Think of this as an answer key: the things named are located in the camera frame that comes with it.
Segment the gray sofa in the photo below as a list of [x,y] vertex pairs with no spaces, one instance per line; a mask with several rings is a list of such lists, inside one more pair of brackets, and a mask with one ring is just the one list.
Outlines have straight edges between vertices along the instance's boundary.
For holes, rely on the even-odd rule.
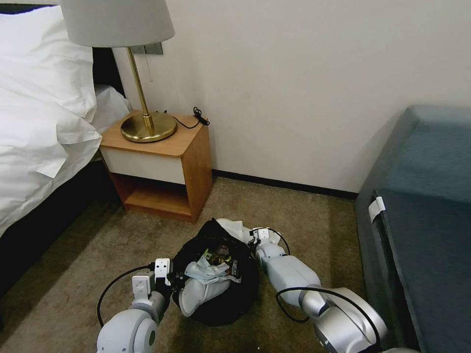
[[[372,222],[377,196],[386,210]],[[407,108],[355,212],[383,348],[471,352],[471,109]]]

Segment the white bedsheet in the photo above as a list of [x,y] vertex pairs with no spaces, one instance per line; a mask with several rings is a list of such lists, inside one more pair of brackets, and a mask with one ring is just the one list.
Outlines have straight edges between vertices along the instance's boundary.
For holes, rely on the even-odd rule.
[[0,102],[0,236],[77,174],[98,150],[98,131],[129,112],[129,102],[114,88],[96,92],[91,124],[57,104],[27,97]]

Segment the black wire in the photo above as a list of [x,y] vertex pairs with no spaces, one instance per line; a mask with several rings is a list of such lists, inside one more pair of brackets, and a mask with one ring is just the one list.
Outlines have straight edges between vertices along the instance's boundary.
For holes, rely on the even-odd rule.
[[[350,298],[340,294],[340,293],[337,293],[337,292],[334,292],[334,291],[331,291],[329,289],[324,289],[324,288],[312,288],[312,287],[292,287],[292,288],[286,288],[286,289],[282,289],[281,291],[279,291],[276,295],[275,295],[275,299],[276,299],[276,302],[278,303],[278,305],[280,306],[281,310],[290,318],[290,319],[293,319],[293,317],[291,315],[288,314],[288,312],[285,310],[285,308],[283,307],[283,305],[281,304],[280,302],[280,295],[282,295],[283,293],[286,293],[286,292],[290,292],[290,291],[293,291],[293,290],[308,290],[308,291],[313,291],[313,292],[320,292],[320,293],[326,293],[326,294],[330,294],[330,295],[333,295],[333,296],[336,296],[336,297],[339,297],[343,300],[345,300],[346,302],[352,304],[359,312],[361,312],[361,314],[365,317],[365,319],[368,321],[368,323],[370,324],[371,328],[373,329],[373,332],[374,332],[374,337],[375,337],[375,343],[373,344],[373,346],[375,346],[375,348],[377,349],[377,352],[380,352],[382,351],[381,349],[381,337],[379,336],[379,332],[378,332],[378,329],[376,328],[376,325],[373,323],[373,320],[370,319],[370,317],[367,315],[367,313],[358,305],[356,304],[353,300],[351,300]],[[299,320],[299,319],[295,319],[294,321],[296,322],[306,322],[307,320],[304,319],[303,320]]]
[[184,123],[182,123],[180,120],[178,120],[176,117],[174,117],[173,115],[170,115],[170,114],[169,115],[172,118],[174,118],[176,121],[178,121],[180,124],[182,124],[184,127],[186,127],[187,129],[192,129],[192,128],[197,127],[199,123],[202,123],[203,125],[209,125],[209,121],[203,118],[201,114],[202,114],[202,111],[198,109],[198,107],[193,107],[193,116],[196,119],[198,119],[198,122],[193,126],[187,126]]
[[144,269],[149,269],[149,270],[153,270],[153,266],[152,266],[152,263],[149,264],[149,265],[146,265],[146,266],[139,266],[139,267],[136,267],[136,268],[133,268],[132,270],[129,270],[129,271],[126,271],[124,272],[123,274],[120,274],[118,277],[116,277],[114,280],[112,280],[109,285],[106,286],[105,290],[102,292],[102,294],[100,295],[100,299],[98,299],[98,304],[97,304],[97,317],[98,317],[98,322],[100,323],[100,326],[103,327],[103,319],[102,319],[102,314],[101,314],[101,311],[100,311],[100,308],[102,306],[102,301],[103,301],[103,298],[105,297],[105,294],[106,292],[108,291],[108,289],[110,289],[110,287],[112,285],[114,285],[118,280],[120,280],[121,278],[123,278],[124,276],[127,276],[133,272],[136,272],[136,271],[139,271],[139,270],[144,270]]
[[271,230],[273,233],[277,233],[280,238],[284,241],[285,245],[286,245],[286,250],[288,251],[288,255],[291,255],[291,251],[289,251],[289,246],[288,246],[288,243],[287,241],[283,238],[283,236],[281,235],[281,233],[277,232],[276,230],[272,229],[272,228],[267,228],[268,230]]

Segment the white lampshade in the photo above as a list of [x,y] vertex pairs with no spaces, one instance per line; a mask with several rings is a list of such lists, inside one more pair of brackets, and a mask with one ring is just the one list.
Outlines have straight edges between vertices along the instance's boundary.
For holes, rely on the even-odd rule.
[[130,47],[175,35],[165,0],[60,0],[69,38],[88,47]]

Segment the wooden nightstand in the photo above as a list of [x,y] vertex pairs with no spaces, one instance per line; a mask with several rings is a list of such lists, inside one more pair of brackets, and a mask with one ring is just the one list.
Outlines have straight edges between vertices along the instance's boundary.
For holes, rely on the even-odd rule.
[[[186,125],[197,121],[175,116]],[[212,187],[208,127],[177,124],[165,140],[136,143],[121,134],[122,121],[103,134],[100,151],[124,208],[195,222]]]

